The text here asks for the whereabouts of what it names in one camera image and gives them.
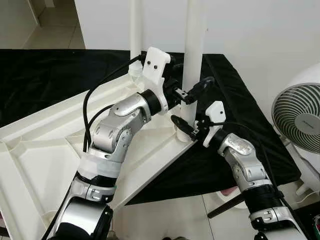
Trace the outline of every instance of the white pole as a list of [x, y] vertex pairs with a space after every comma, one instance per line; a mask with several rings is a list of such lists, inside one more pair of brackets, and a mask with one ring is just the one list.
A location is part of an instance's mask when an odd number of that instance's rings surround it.
[[[142, 50], [142, 0], [130, 0], [130, 59]], [[136, 80], [142, 73], [142, 64], [136, 61], [129, 66], [129, 75]]]
[[[192, 89], [200, 80], [205, 32], [206, 10], [204, 0], [188, 0], [182, 78], [182, 89], [186, 92]], [[182, 103], [180, 116], [190, 126], [194, 126], [196, 110], [197, 102], [190, 105]], [[177, 137], [183, 142], [190, 140], [189, 136], [179, 129]]]

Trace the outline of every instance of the fan grille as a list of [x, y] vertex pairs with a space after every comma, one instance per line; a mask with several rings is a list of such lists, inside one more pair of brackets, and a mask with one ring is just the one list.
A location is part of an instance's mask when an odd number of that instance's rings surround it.
[[320, 85], [305, 84], [275, 99], [272, 117], [277, 129], [295, 145], [320, 154]]

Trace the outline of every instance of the black cloth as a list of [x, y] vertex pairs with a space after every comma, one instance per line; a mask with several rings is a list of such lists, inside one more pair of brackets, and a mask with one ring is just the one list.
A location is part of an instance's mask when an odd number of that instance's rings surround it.
[[[176, 63], [183, 62], [182, 53], [172, 55]], [[88, 90], [128, 59], [129, 51], [121, 50], [0, 50], [0, 126]], [[215, 78], [216, 86], [198, 101], [197, 112], [216, 100], [223, 101], [228, 122], [244, 124], [260, 137], [277, 184], [298, 180], [299, 169], [223, 54], [203, 55], [201, 77], [209, 76]], [[231, 125], [223, 129], [252, 142], [258, 158], [265, 163], [260, 146], [248, 131]], [[229, 165], [216, 153], [215, 146], [205, 148], [198, 142], [129, 204], [211, 193], [235, 184]]]

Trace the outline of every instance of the white fan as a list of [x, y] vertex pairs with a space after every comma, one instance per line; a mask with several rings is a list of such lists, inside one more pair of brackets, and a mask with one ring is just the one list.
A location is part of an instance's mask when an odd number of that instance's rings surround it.
[[275, 98], [272, 118], [280, 133], [294, 144], [287, 148], [302, 173], [303, 188], [319, 191], [320, 63], [299, 74]]

